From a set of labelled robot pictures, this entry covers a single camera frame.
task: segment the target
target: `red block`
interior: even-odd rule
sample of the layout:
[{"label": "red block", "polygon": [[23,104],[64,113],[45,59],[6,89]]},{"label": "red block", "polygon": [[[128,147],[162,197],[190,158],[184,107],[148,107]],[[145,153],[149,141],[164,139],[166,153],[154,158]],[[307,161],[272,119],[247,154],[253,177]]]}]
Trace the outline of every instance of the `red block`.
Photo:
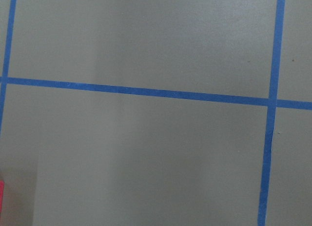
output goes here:
[{"label": "red block", "polygon": [[4,182],[0,181],[0,213],[2,209],[3,189],[4,189]]}]

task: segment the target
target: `blue line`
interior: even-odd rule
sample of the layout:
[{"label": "blue line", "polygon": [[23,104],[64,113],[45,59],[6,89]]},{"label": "blue line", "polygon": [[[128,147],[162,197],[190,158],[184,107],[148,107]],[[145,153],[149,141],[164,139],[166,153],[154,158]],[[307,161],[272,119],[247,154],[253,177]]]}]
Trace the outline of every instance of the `blue line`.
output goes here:
[{"label": "blue line", "polygon": [[277,100],[277,107],[301,109],[301,110],[312,110],[312,102]]},{"label": "blue line", "polygon": [[1,78],[1,92],[0,92],[0,134],[1,134],[1,128],[2,128],[7,78],[8,78],[9,66],[10,66],[10,56],[11,56],[16,1],[17,0],[11,0],[9,19],[8,19],[8,28],[7,28],[7,34],[6,34],[6,44],[5,44],[3,70],[2,70],[2,78]]},{"label": "blue line", "polygon": [[265,226],[267,215],[267,203],[268,203],[270,172],[271,172],[272,139],[275,124],[279,65],[282,49],[284,9],[285,9],[285,0],[277,0],[272,65],[271,65],[269,104],[267,111],[267,125],[263,151],[261,191],[259,197],[258,226]]},{"label": "blue line", "polygon": [[220,103],[236,103],[236,104],[262,105],[262,106],[268,105],[268,99],[265,99],[265,98],[252,98],[252,97],[220,95],[220,94],[193,93],[193,92],[159,90],[159,89],[150,89],[150,88],[134,88],[134,87],[124,87],[124,86],[112,86],[112,85],[76,83],[76,82],[46,81],[46,80],[21,79],[21,78],[8,78],[7,80],[8,80],[8,83],[20,84],[20,85],[79,89],[79,90],[107,92],[107,93],[122,93],[122,94],[144,95],[144,96],[154,96],[154,97],[220,102]]}]

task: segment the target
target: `gray surface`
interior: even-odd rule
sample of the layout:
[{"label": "gray surface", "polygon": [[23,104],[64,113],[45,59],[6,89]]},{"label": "gray surface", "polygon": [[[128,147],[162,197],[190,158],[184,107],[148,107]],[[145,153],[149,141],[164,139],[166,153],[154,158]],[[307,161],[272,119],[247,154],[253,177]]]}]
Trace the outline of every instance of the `gray surface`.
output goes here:
[{"label": "gray surface", "polygon": [[3,66],[10,0],[0,0],[0,66]]},{"label": "gray surface", "polygon": [[6,100],[1,170],[32,171],[34,226],[256,225],[265,107],[17,85]]},{"label": "gray surface", "polygon": [[18,0],[11,77],[267,97],[276,0]]},{"label": "gray surface", "polygon": [[312,0],[286,0],[278,97],[312,101]]},{"label": "gray surface", "polygon": [[278,109],[267,226],[312,222],[312,111]]}]

